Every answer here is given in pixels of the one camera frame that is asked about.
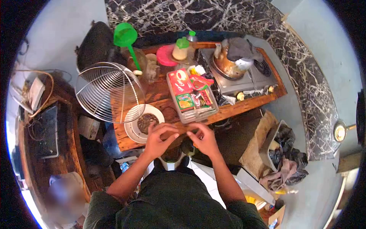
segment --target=kettle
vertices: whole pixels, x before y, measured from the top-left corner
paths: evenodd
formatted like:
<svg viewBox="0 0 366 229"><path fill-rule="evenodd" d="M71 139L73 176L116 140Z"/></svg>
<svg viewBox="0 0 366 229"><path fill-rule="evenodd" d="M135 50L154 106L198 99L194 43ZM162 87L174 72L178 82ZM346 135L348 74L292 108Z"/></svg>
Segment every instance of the kettle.
<svg viewBox="0 0 366 229"><path fill-rule="evenodd" d="M254 60L241 58L237 61L231 61L227 59L228 49L228 39L223 40L220 44L216 44L213 54L214 65L225 78L229 80L239 80L254 64Z"/></svg>

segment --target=metal fan cage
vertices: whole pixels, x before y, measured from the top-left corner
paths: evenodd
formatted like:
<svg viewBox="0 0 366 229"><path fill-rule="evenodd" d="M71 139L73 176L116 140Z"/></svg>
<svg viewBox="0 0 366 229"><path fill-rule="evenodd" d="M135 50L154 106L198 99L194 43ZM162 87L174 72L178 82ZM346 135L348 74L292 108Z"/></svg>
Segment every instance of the metal fan cage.
<svg viewBox="0 0 366 229"><path fill-rule="evenodd" d="M138 119L145 109L145 94L137 77L117 63L99 62L79 73L75 94L94 117L113 123Z"/></svg>

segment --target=dark green shirt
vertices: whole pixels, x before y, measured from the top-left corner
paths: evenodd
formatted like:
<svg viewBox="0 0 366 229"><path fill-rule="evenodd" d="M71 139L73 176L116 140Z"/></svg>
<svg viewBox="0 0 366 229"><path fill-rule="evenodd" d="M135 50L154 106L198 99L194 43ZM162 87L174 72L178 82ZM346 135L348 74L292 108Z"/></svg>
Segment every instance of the dark green shirt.
<svg viewBox="0 0 366 229"><path fill-rule="evenodd" d="M84 228L268 228L254 204L222 205L197 177L177 171L147 176L137 200L123 206L93 192Z"/></svg>

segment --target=person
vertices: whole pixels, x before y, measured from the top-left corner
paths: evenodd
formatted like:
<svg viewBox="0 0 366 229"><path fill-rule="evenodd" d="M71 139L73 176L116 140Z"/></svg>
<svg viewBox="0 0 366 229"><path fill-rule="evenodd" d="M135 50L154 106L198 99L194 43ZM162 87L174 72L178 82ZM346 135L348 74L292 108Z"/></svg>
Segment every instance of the person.
<svg viewBox="0 0 366 229"><path fill-rule="evenodd" d="M192 123L190 128L198 129L187 135L210 158L226 209L187 168L187 156L176 170L165 171L158 157L179 136L178 129L168 123L153 127L152 123L145 150L135 163L107 192L92 193L83 228L268 228L256 206L246 202L219 152L214 132L202 123ZM162 141L160 136L166 133L171 136ZM141 182L137 199L124 204L152 161L154 169Z"/></svg>

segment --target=hand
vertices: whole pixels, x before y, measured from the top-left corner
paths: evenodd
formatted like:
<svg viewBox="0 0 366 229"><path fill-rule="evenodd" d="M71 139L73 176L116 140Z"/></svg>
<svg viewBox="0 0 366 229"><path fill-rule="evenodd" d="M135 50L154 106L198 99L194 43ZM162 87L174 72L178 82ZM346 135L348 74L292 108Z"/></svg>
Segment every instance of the hand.
<svg viewBox="0 0 366 229"><path fill-rule="evenodd" d="M211 130L210 128L208 128L208 126L202 123L191 123L189 124L189 126L192 129L198 128L198 132L196 134L188 131L187 135L197 146L199 151L201 151L203 154L206 154L210 159L221 155L213 130Z"/></svg>
<svg viewBox="0 0 366 229"><path fill-rule="evenodd" d="M149 126L149 134L144 153L149 155L151 160L160 157L166 151L170 144L179 137L178 129L169 123L160 123L154 127L155 122ZM160 136L166 132L172 133L165 141L162 141Z"/></svg>

